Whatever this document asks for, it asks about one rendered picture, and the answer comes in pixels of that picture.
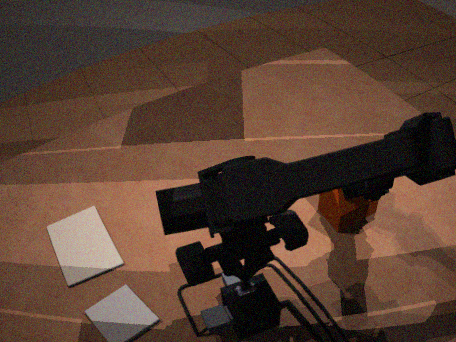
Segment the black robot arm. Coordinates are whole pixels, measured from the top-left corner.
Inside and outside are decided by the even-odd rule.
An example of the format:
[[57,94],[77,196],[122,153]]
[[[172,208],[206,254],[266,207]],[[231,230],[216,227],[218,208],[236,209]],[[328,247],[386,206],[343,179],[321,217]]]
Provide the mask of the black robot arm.
[[199,183],[157,190],[156,197],[165,235],[208,228],[210,238],[227,237],[260,230],[267,217],[285,213],[298,199],[342,188],[346,200],[375,201],[395,178],[422,186],[455,170],[450,117],[427,112],[384,139],[295,162],[231,159],[198,171]]

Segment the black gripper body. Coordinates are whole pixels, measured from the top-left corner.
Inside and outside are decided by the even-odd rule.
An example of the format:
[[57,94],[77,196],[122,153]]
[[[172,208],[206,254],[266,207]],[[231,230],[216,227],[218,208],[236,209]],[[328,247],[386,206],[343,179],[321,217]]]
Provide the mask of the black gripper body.
[[307,245],[309,233],[295,211],[287,210],[268,218],[275,226],[268,231],[264,224],[260,230],[233,236],[223,237],[220,232],[222,243],[205,250],[201,241],[178,247],[175,253],[188,284],[195,286],[212,280],[215,277],[213,262],[218,261],[224,271],[238,268],[240,260],[270,252],[270,247],[281,243],[280,238],[287,251]]

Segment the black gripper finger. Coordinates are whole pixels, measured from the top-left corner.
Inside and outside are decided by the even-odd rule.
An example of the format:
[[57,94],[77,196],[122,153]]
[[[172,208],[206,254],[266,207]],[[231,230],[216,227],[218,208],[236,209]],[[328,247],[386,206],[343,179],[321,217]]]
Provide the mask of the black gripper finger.
[[270,252],[256,257],[255,255],[244,259],[244,269],[247,280],[250,280],[263,266],[275,259],[275,255]]
[[[218,261],[217,261],[218,262]],[[219,262],[218,262],[219,264]],[[245,281],[246,280],[246,275],[245,275],[245,269],[243,268],[241,262],[239,261],[239,267],[238,268],[235,268],[235,269],[230,269],[230,270],[227,270],[227,271],[224,271],[224,269],[222,268],[221,264],[219,264],[220,268],[222,269],[224,275],[226,276],[231,276],[231,275],[234,275],[236,276],[237,278],[240,279],[240,281]]]

